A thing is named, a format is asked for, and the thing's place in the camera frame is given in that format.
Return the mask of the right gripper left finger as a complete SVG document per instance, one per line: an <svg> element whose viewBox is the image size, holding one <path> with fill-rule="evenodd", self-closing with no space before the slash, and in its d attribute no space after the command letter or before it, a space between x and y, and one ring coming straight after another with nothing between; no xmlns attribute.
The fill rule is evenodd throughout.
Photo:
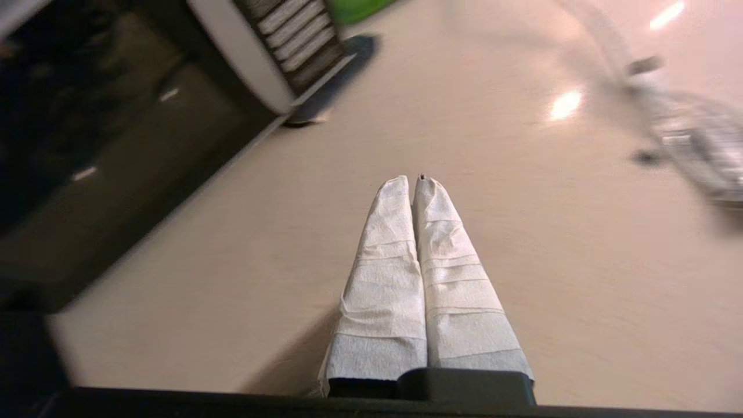
<svg viewBox="0 0 743 418"><path fill-rule="evenodd" d="M424 283L404 175L378 189L319 371L324 397L344 383L396 383L427 367Z"/></svg>

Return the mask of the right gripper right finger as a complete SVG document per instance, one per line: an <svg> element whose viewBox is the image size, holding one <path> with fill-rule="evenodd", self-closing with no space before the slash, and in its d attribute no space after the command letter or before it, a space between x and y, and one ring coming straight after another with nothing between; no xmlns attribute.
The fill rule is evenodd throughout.
<svg viewBox="0 0 743 418"><path fill-rule="evenodd" d="M429 365L424 396L440 402L534 402L533 373L448 191L417 178L413 202Z"/></svg>

